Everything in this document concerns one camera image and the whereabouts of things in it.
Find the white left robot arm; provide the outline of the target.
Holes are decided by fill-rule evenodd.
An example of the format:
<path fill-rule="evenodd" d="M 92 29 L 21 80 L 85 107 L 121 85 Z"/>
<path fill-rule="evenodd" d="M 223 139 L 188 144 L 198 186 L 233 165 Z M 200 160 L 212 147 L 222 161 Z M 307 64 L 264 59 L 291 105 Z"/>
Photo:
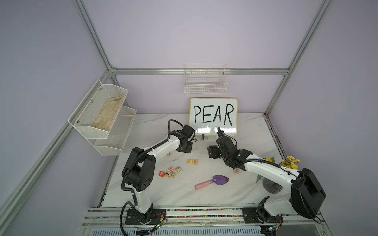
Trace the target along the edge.
<path fill-rule="evenodd" d="M 163 140 L 146 148 L 132 149 L 121 174 L 121 189 L 132 193 L 133 207 L 141 214 L 153 207 L 148 187 L 153 181 L 157 159 L 173 151 L 190 153 L 193 148 L 195 130 L 191 126 L 170 119 L 167 127 L 168 134 Z"/>

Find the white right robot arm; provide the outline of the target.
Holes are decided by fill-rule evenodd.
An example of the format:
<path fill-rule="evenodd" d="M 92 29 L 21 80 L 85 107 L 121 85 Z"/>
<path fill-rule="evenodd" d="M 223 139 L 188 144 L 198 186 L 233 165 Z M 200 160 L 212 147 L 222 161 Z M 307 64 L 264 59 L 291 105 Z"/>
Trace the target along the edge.
<path fill-rule="evenodd" d="M 297 213 L 320 224 L 318 212 L 326 193 L 315 174 L 307 169 L 290 169 L 263 159 L 246 149 L 238 149 L 235 139 L 220 128 L 215 146 L 208 147 L 210 158 L 220 158 L 232 169 L 255 173 L 290 192 L 279 196 L 266 196 L 255 207 L 256 220 L 268 223 L 282 214 Z"/>

